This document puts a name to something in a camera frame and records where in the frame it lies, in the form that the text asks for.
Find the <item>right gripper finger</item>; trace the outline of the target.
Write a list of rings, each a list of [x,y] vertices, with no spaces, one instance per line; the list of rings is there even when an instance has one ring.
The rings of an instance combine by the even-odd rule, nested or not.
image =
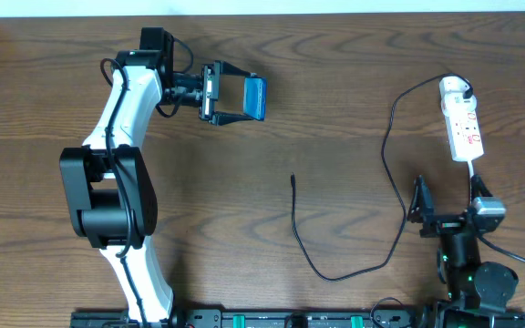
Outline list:
[[[469,199],[474,200],[477,197],[492,197],[493,194],[486,187],[481,176],[474,174],[469,179]]]
[[[410,222],[425,222],[435,213],[432,195],[422,175],[417,176],[414,186],[414,195],[407,219]]]

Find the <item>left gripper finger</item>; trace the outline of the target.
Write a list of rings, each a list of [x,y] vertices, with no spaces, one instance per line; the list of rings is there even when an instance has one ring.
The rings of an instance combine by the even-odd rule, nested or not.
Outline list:
[[[210,123],[214,126],[225,126],[231,123],[240,122],[240,121],[250,121],[251,117],[244,114],[234,114],[234,113],[224,113],[224,112],[215,112],[212,115]]]
[[[220,74],[225,76],[236,76],[245,78],[258,77],[256,73],[240,69],[227,61],[220,61],[219,68]]]

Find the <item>blue Samsung Galaxy smartphone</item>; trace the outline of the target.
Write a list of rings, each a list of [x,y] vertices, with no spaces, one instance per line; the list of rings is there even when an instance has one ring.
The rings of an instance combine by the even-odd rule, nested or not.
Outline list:
[[[247,77],[243,85],[243,114],[264,121],[266,116],[267,80],[263,77]]]

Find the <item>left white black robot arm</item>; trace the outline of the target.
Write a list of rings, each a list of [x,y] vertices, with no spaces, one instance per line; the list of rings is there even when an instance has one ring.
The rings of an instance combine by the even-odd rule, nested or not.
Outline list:
[[[129,305],[120,312],[74,312],[73,327],[188,326],[152,240],[158,200],[141,153],[152,114],[167,105],[193,107],[213,126],[265,118],[266,78],[220,60],[199,74],[177,71],[178,41],[162,27],[144,27],[138,48],[102,59],[108,102],[82,145],[60,155],[73,229],[108,260]]]

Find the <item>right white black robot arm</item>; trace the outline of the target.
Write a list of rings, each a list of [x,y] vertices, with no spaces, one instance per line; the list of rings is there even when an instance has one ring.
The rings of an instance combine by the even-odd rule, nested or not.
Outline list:
[[[480,258],[478,239],[505,219],[503,202],[485,187],[480,176],[470,180],[471,201],[460,214],[436,214],[424,178],[415,180],[408,220],[420,223],[422,238],[438,238],[437,275],[448,298],[423,310],[420,327],[525,327],[525,313],[509,310],[519,277],[511,268]]]

